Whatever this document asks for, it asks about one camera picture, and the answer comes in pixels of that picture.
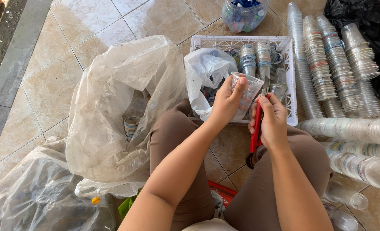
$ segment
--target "green plastic bag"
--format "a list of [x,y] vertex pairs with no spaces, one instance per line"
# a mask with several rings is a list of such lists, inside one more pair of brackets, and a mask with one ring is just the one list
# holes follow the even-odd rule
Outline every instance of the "green plastic bag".
[[127,197],[127,199],[118,207],[118,213],[120,213],[121,219],[124,219],[127,215],[127,212],[130,210],[133,202],[136,200],[137,196],[143,188],[139,189],[136,196]]

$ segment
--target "hand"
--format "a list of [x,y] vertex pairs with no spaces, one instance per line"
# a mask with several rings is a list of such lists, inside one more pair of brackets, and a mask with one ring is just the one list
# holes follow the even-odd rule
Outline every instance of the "hand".
[[257,103],[260,101],[261,108],[264,112],[264,118],[261,122],[261,141],[264,146],[270,150],[277,147],[288,146],[287,140],[287,111],[278,98],[270,93],[270,98],[259,95],[251,106],[251,121],[248,124],[250,133],[253,134]]
[[209,118],[214,123],[218,123],[220,126],[228,124],[235,116],[240,104],[241,95],[243,95],[244,88],[247,85],[247,79],[240,77],[234,88],[234,92],[231,93],[231,83],[233,82],[233,76],[229,76],[217,91],[214,99],[213,110]]

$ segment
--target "yellow cap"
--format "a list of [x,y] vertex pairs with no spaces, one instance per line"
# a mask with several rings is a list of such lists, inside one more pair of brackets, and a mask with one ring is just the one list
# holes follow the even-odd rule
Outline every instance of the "yellow cap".
[[92,202],[93,204],[97,204],[97,203],[99,203],[99,202],[100,202],[100,197],[95,197],[95,198],[91,199],[91,202]]

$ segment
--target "crate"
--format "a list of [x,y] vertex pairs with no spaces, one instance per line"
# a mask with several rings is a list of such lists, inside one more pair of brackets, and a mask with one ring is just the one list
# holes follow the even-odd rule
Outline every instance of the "crate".
[[[287,124],[296,126],[297,116],[297,97],[295,95],[295,68],[293,54],[293,39],[288,36],[209,36],[194,35],[191,39],[190,52],[199,48],[217,48],[230,51],[233,48],[240,48],[244,43],[254,43],[259,39],[269,39],[277,46],[277,51],[283,55],[284,69],[287,74],[288,90],[283,104],[287,108]],[[200,118],[191,117],[194,122],[202,122]],[[232,120],[230,124],[247,125],[249,120]]]

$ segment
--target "leg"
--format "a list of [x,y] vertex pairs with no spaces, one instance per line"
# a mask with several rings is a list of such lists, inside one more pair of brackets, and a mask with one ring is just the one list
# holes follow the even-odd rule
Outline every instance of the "leg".
[[[198,128],[187,117],[190,109],[189,100],[184,99],[157,119],[150,134],[151,173],[173,149]],[[191,224],[209,220],[213,218],[214,211],[203,163],[193,184],[176,208],[170,230],[181,231]]]
[[[308,133],[288,126],[289,144],[308,180],[322,197],[333,176],[324,147]],[[239,231],[281,231],[275,202],[273,172],[268,150],[261,146],[249,179],[224,213],[226,221]]]

